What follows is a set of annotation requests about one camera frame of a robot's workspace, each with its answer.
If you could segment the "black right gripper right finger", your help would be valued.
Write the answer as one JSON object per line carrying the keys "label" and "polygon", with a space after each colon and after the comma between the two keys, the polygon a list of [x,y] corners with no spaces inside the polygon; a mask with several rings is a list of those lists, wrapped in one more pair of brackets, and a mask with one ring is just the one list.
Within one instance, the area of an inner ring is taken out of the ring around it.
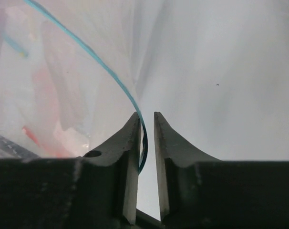
{"label": "black right gripper right finger", "polygon": [[186,140],[161,112],[154,113],[154,141],[162,221],[218,222],[219,209],[202,196],[200,163],[219,163]]}

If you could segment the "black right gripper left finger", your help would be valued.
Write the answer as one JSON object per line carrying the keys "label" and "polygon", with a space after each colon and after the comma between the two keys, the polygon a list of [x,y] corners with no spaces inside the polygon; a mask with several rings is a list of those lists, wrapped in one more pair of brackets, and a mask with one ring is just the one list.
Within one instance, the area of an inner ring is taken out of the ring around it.
{"label": "black right gripper left finger", "polygon": [[118,132],[84,156],[86,223],[134,224],[140,144],[140,118],[133,113]]}

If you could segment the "clear bag blue zipper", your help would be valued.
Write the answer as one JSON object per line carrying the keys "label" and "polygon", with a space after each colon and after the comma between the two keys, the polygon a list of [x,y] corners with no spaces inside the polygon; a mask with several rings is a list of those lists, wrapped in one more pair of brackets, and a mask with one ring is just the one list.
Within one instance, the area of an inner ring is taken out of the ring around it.
{"label": "clear bag blue zipper", "polygon": [[198,41],[209,4],[202,0],[47,0],[86,55],[89,149],[133,111],[161,110],[197,146]]}

